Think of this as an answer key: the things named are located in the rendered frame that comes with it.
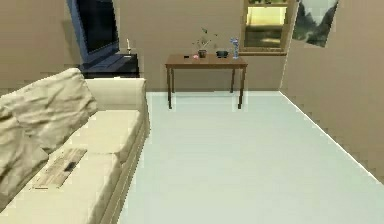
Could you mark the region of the black television stand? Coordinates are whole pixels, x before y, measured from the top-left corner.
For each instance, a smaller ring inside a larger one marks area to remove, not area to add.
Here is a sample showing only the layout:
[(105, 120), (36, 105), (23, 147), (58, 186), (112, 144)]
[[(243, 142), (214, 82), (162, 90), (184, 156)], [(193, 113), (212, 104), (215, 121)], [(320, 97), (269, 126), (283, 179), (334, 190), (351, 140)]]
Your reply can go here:
[(79, 67), (86, 79), (94, 78), (139, 78), (139, 62), (136, 54), (115, 54), (91, 64)]

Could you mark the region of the beige sofa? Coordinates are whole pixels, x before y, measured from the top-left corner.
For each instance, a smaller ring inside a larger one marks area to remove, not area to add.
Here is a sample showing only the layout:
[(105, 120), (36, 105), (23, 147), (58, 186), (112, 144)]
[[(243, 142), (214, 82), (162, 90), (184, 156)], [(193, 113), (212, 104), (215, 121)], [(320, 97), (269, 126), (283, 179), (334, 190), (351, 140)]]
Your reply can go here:
[[(149, 132), (143, 78), (69, 68), (0, 96), (0, 224), (118, 224)], [(67, 148), (87, 153), (60, 188), (34, 189)]]

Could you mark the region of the black flat television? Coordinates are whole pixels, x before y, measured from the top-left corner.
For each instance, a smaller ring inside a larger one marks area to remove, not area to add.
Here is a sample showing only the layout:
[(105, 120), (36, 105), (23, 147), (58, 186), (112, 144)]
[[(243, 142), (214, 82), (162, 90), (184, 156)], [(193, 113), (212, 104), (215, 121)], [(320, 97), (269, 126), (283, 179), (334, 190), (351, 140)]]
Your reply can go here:
[(66, 0), (66, 3), (84, 64), (118, 51), (112, 0)]

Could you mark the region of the brown wooden table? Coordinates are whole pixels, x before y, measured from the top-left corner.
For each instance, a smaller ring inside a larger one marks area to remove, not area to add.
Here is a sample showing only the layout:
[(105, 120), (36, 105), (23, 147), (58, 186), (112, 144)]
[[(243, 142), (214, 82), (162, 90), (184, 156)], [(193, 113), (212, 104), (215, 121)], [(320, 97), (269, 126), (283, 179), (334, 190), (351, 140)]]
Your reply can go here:
[(237, 108), (241, 109), (243, 104), (247, 66), (248, 64), (241, 57), (238, 59), (234, 59), (232, 56), (228, 56), (227, 58), (218, 58), (214, 54), (208, 54), (205, 58), (194, 59), (193, 56), (186, 58), (183, 54), (169, 55), (165, 63), (168, 108), (172, 108), (172, 94), (175, 92), (175, 69), (230, 69), (232, 71), (230, 92), (234, 91), (235, 71), (241, 71), (240, 90), (237, 104)]

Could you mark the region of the potted house plant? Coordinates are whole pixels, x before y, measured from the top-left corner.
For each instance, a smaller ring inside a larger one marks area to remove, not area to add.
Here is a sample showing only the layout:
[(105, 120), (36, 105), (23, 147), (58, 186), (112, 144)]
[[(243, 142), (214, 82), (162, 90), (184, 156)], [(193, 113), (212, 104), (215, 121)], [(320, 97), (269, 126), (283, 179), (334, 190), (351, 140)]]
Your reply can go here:
[(218, 38), (217, 33), (210, 32), (207, 28), (201, 28), (201, 37), (192, 43), (193, 46), (197, 49), (197, 57), (205, 58), (207, 55), (207, 50), (212, 41)]

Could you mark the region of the blue glass vase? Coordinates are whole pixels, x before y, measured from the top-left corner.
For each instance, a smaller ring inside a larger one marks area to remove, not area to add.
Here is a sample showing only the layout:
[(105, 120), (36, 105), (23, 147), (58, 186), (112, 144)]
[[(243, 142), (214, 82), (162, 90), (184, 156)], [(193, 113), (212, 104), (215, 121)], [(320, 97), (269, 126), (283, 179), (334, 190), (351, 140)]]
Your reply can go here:
[(238, 38), (230, 38), (230, 43), (233, 45), (233, 59), (239, 58), (239, 39)]

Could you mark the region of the wooden framed window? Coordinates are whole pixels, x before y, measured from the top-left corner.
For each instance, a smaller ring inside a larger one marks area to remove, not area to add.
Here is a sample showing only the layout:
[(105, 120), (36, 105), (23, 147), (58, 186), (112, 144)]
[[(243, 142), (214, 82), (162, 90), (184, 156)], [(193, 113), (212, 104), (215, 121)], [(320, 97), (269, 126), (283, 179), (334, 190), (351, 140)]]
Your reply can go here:
[(297, 5), (296, 0), (243, 0), (240, 54), (286, 55)]

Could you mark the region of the framed landscape picture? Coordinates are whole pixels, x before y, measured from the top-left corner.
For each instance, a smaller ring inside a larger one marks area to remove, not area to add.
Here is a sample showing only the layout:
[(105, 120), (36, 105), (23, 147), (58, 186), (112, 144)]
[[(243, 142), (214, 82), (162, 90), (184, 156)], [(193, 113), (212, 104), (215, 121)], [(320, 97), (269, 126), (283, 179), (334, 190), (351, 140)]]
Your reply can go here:
[(297, 0), (292, 38), (324, 48), (339, 0)]

